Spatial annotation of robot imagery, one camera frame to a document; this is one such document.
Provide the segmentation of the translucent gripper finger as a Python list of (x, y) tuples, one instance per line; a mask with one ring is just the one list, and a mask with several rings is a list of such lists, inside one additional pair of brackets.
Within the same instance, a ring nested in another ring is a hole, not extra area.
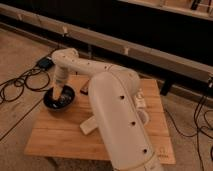
[(53, 100), (58, 100), (60, 97), (60, 91), (59, 91), (59, 87), (58, 86), (53, 86), (53, 93), (52, 93), (52, 98)]
[(63, 96), (64, 93), (65, 93), (65, 86), (64, 86), (63, 89), (62, 89), (61, 96)]

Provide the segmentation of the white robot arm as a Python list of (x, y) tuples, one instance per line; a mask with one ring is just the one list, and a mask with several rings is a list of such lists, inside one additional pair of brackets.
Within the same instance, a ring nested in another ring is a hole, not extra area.
[(134, 104), (136, 71), (82, 59), (74, 48), (55, 51), (52, 60), (55, 88), (66, 84), (71, 71), (90, 77), (90, 106), (115, 171), (164, 171)]

